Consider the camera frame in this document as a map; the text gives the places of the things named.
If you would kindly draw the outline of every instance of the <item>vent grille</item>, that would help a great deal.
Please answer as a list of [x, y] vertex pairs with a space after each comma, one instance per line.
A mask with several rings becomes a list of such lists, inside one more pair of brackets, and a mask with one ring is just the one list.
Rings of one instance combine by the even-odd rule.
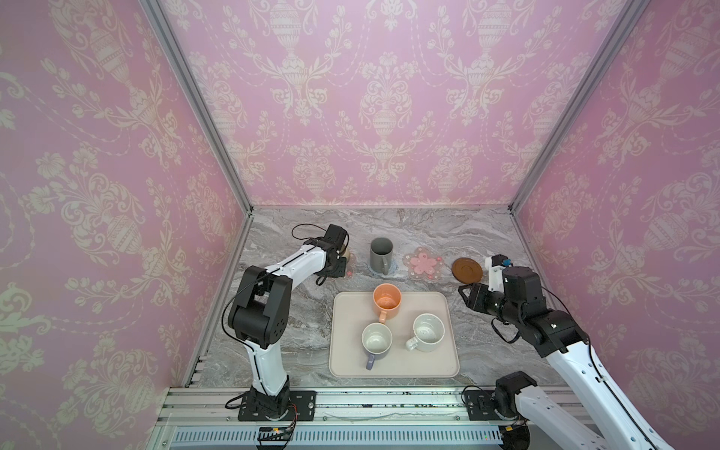
[[[256, 426], [192, 426], [178, 427], [173, 448], [198, 444], [249, 444], [257, 443]], [[298, 426], [292, 437], [295, 446], [418, 444], [418, 445], [498, 445], [503, 440], [497, 426]]]

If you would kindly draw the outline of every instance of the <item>brown coaster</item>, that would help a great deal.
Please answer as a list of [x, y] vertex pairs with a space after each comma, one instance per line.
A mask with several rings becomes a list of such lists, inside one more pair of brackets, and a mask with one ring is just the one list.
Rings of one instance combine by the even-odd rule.
[[482, 267], [470, 258], [458, 258], [452, 264], [452, 274], [462, 284], [477, 283], [482, 279]]

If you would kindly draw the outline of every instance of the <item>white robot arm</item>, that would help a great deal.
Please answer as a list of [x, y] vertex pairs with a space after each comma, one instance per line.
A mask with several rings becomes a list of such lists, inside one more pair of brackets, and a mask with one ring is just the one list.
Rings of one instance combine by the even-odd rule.
[[[228, 325], [248, 351], [253, 373], [252, 388], [243, 399], [244, 409], [270, 419], [286, 413], [289, 377], [277, 341], [287, 327], [290, 292], [312, 274], [323, 281], [323, 277], [344, 276], [347, 259], [342, 253], [347, 237], [342, 227], [330, 225], [323, 237], [307, 239], [279, 263], [245, 270], [228, 315]], [[255, 298], [266, 293], [265, 303]]]
[[531, 420], [564, 450], [672, 450], [599, 362], [590, 338], [572, 316], [546, 307], [539, 276], [529, 267], [512, 266], [504, 255], [485, 263], [490, 285], [460, 287], [465, 305], [517, 327], [518, 336], [534, 346], [575, 392], [605, 438], [550, 400], [524, 372], [495, 383], [498, 412]]

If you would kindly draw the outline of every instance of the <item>orange mug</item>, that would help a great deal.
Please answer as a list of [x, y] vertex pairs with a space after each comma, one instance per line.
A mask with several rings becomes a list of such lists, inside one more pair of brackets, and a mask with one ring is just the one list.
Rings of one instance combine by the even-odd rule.
[[400, 289], [394, 284], [380, 284], [373, 291], [372, 299], [374, 300], [373, 307], [380, 323], [385, 323], [387, 319], [392, 319], [397, 315], [397, 312], [400, 311], [402, 295], [400, 294]]

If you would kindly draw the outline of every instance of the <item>beige tray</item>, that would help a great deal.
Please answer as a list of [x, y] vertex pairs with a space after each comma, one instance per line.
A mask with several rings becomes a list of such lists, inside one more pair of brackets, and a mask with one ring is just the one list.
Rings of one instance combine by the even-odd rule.
[[[405, 342], [413, 337], [413, 321], [430, 312], [445, 324], [445, 337], [435, 351], [408, 351]], [[403, 292], [400, 311], [385, 325], [392, 331], [390, 352], [365, 369], [367, 356], [360, 335], [377, 322], [372, 310], [372, 292], [341, 292], [335, 297], [330, 337], [330, 372], [336, 377], [433, 377], [451, 378], [460, 371], [448, 302], [440, 292]]]

